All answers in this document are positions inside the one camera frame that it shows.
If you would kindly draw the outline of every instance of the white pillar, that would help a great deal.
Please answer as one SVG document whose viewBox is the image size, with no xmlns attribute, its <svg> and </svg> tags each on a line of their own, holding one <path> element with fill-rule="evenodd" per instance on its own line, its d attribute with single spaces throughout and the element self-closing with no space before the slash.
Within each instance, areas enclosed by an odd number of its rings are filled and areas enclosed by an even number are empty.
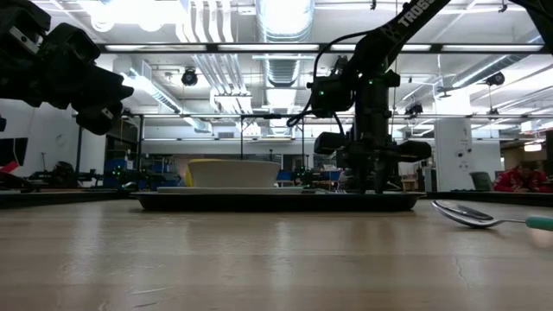
<svg viewBox="0 0 553 311">
<path fill-rule="evenodd" d="M 453 92 L 448 98 L 437 98 L 436 114 L 471 113 L 470 96 Z M 438 191 L 474 189 L 470 173 L 474 171 L 473 138 L 470 119 L 435 121 L 435 161 Z"/>
</svg>

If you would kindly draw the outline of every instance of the black cable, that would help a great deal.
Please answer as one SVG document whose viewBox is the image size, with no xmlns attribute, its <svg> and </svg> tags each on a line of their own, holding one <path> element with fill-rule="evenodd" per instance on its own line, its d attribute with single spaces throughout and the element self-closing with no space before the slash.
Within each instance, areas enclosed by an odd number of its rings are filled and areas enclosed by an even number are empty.
<svg viewBox="0 0 553 311">
<path fill-rule="evenodd" d="M 334 117 L 334 120 L 336 120 L 336 123 L 338 124 L 338 128 L 340 129 L 340 135 L 342 135 L 342 137 L 345 137 L 346 134 L 344 133 L 344 127 L 342 126 L 342 122 L 338 118 L 338 115 L 336 114 L 336 112 L 333 112 L 332 116 Z"/>
<path fill-rule="evenodd" d="M 361 32 L 358 32 L 358 33 L 354 33 L 354 34 L 350 34 L 350 35 L 343 35 L 337 39 L 334 39 L 332 40 L 331 42 L 329 42 L 326 46 L 324 46 L 321 51 L 317 54 L 317 57 L 315 57 L 315 63 L 313 65 L 313 81 L 315 82 L 315 78 L 317 78 L 317 67 L 319 65 L 319 59 L 321 58 L 321 56 L 327 52 L 330 47 L 332 47 L 334 44 L 340 42 L 340 41 L 344 41 L 344 40 L 347 40 L 347 39 L 351 39 L 351 38 L 355 38 L 355 37 L 358 37 L 358 36 L 361 36 L 361 35 L 366 35 L 370 32 L 371 30 L 366 30 L 366 31 L 361 31 Z M 303 117 L 307 116 L 308 114 L 312 113 L 313 111 L 310 111 L 309 110 L 309 107 L 311 106 L 311 97 L 309 96 L 309 100 L 308 102 L 305 104 L 305 107 L 303 108 L 303 111 L 298 113 L 297 115 L 291 117 L 288 119 L 288 121 L 286 121 L 286 125 L 289 126 L 289 127 L 292 127 L 292 126 L 296 126 L 300 123 L 300 121 L 302 120 Z"/>
<path fill-rule="evenodd" d="M 367 35 L 368 33 L 370 33 L 372 31 L 371 30 L 365 30 L 365 31 L 361 31 L 361 32 L 357 32 L 357 33 L 353 33 L 353 34 L 350 34 L 350 35 L 343 35 L 337 39 L 334 39 L 332 41 L 330 41 L 330 43 L 328 43 L 326 46 L 324 46 L 321 51 L 317 54 L 317 57 L 315 57 L 315 63 L 313 64 L 313 81 L 315 81 L 315 78 L 317 77 L 317 67 L 319 65 L 319 59 L 321 58 L 321 56 L 327 52 L 334 44 L 340 42 L 340 41 L 344 41 L 344 40 L 347 40 L 347 39 L 351 39 L 351 38 L 355 38 L 355 37 L 358 37 L 358 36 L 362 36 L 362 35 Z"/>
</svg>

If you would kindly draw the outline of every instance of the table surface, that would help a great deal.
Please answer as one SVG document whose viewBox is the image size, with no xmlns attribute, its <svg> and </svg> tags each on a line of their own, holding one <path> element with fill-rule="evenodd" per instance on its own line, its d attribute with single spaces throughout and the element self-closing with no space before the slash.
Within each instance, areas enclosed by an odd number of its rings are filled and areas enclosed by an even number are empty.
<svg viewBox="0 0 553 311">
<path fill-rule="evenodd" d="M 552 276 L 553 232 L 467 229 L 427 200 L 392 214 L 0 210 L 0 310 L 539 310 Z"/>
</svg>

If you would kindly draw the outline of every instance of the fluorescent light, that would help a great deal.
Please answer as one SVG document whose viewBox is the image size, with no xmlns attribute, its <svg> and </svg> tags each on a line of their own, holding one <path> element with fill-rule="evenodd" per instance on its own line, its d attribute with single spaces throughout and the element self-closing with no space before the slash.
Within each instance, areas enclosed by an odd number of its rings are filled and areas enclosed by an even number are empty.
<svg viewBox="0 0 553 311">
<path fill-rule="evenodd" d="M 240 118 L 240 115 L 232 115 L 232 114 L 185 114 L 182 115 L 183 117 L 204 117 L 204 118 Z"/>
<path fill-rule="evenodd" d="M 253 60 L 314 60 L 314 56 L 307 55 L 253 55 Z"/>
<path fill-rule="evenodd" d="M 181 116 L 178 115 L 178 114 L 172 114 L 172 115 L 156 114 L 156 115 L 144 115 L 144 117 L 146 117 L 146 118 L 174 118 L 174 117 L 181 117 Z"/>
<path fill-rule="evenodd" d="M 146 142 L 175 142 L 176 138 L 144 138 Z"/>
<path fill-rule="evenodd" d="M 203 44 L 107 44 L 109 52 L 205 52 Z"/>
<path fill-rule="evenodd" d="M 220 44 L 219 51 L 295 51 L 313 52 L 319 50 L 318 44 L 270 43 L 270 44 Z"/>
<path fill-rule="evenodd" d="M 536 151 L 541 151 L 542 150 L 542 145 L 541 144 L 531 144 L 531 145 L 525 145 L 524 146 L 524 151 L 526 152 L 536 152 Z"/>
<path fill-rule="evenodd" d="M 429 44 L 405 44 L 402 52 L 429 51 L 432 48 Z"/>
<path fill-rule="evenodd" d="M 543 48 L 541 44 L 497 44 L 497 45 L 444 45 L 444 52 L 536 52 Z"/>
<path fill-rule="evenodd" d="M 330 47 L 331 51 L 351 51 L 355 50 L 355 44 L 334 44 Z"/>
<path fill-rule="evenodd" d="M 429 44 L 405 44 L 401 49 L 403 52 L 429 51 L 432 48 Z M 353 52 L 355 44 L 334 44 L 331 51 Z"/>
<path fill-rule="evenodd" d="M 258 138 L 257 139 L 258 142 L 289 142 L 291 140 L 292 140 L 292 138 L 284 138 L 284 137 L 281 137 L 281 138 Z"/>
<path fill-rule="evenodd" d="M 250 95 L 215 95 L 214 97 L 215 98 L 237 98 L 237 99 L 249 98 L 249 99 L 251 99 L 251 94 Z"/>
</svg>

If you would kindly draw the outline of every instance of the red shirt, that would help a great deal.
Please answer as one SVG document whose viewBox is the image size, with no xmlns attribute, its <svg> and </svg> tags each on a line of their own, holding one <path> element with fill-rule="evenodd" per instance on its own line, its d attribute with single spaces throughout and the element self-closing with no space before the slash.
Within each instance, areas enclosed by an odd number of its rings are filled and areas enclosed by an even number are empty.
<svg viewBox="0 0 553 311">
<path fill-rule="evenodd" d="M 510 169 L 502 173 L 493 183 L 493 190 L 501 192 L 513 192 L 513 188 L 526 188 L 532 192 L 550 193 L 552 189 L 542 186 L 547 181 L 545 173 L 532 171 L 527 178 L 518 172 L 518 168 Z"/>
</svg>

